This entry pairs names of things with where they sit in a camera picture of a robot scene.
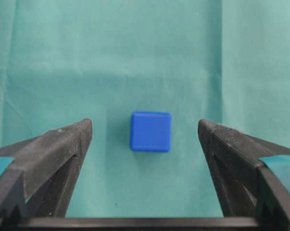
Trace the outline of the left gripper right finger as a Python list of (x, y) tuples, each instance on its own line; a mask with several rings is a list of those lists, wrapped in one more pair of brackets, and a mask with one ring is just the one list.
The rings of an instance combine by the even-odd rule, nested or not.
[(202, 119), (198, 139), (225, 217), (290, 231), (290, 148)]

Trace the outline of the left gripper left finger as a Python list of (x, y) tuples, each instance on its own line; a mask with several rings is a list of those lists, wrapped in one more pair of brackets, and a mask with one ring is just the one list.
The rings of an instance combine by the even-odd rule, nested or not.
[(23, 218), (63, 218), (91, 141), (86, 118), (0, 148), (0, 230)]

